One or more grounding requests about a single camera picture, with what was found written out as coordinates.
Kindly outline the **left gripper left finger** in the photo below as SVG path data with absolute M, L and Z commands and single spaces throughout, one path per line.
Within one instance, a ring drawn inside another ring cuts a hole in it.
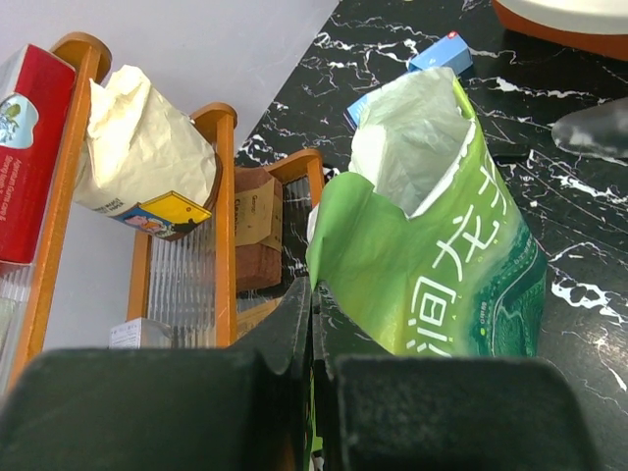
M 53 350 L 1 408 L 5 470 L 305 470 L 311 286 L 226 348 Z

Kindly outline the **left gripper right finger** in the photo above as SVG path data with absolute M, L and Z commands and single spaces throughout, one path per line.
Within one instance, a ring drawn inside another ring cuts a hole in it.
M 316 429 L 328 470 L 598 470 L 579 403 L 538 360 L 394 356 L 313 293 Z

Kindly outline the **green litter bag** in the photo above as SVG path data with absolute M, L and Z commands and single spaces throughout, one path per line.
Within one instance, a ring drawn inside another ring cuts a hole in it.
M 537 352 L 547 260 L 450 68 L 405 74 L 368 98 L 308 244 L 312 284 L 392 354 Z

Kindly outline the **clear plastic scoop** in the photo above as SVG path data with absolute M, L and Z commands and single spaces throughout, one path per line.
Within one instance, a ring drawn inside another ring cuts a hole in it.
M 627 158 L 627 98 L 616 99 L 559 119 L 551 129 L 557 148 L 593 158 Z

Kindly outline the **clear plastic box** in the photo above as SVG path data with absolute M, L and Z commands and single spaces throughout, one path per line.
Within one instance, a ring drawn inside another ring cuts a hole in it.
M 110 331 L 110 348 L 169 348 L 172 329 L 160 322 L 137 318 L 115 326 Z

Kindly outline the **red white toothpaste box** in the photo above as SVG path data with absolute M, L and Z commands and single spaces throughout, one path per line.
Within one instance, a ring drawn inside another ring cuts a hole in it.
M 76 72 L 28 44 L 1 64 L 1 263 L 32 262 Z

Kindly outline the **white orange litter box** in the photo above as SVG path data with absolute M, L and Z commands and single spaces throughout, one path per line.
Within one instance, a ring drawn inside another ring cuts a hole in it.
M 627 0 L 494 0 L 504 28 L 625 61 Z

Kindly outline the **brown scouring pad pack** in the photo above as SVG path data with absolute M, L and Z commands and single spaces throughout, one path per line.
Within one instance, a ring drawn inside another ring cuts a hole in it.
M 277 285 L 282 277 L 282 253 L 282 184 L 262 167 L 236 168 L 236 290 Z

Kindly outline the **white paper bag upper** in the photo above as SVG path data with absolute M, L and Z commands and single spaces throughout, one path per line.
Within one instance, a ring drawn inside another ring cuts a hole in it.
M 90 85 L 75 203 L 136 231 L 176 240 L 209 220 L 221 163 L 192 119 L 142 69 Z

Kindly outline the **black plastic piece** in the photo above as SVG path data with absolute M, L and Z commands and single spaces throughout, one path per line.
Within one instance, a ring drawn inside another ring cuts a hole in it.
M 510 137 L 501 125 L 488 120 L 482 125 L 488 149 L 496 162 L 512 163 L 529 158 L 531 147 Z

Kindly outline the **orange wooden shelf rack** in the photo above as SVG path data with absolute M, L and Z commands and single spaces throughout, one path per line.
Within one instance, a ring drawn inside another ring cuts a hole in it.
M 282 246 L 244 227 L 239 198 L 259 185 L 274 218 L 286 183 L 323 188 L 303 149 L 260 168 L 234 161 L 236 111 L 174 108 L 137 68 L 111 71 L 96 37 L 29 44 L 1 66 L 1 383 L 43 347 L 73 202 L 135 231 L 128 317 L 201 302 L 198 344 L 236 340 L 236 294 L 281 278 Z

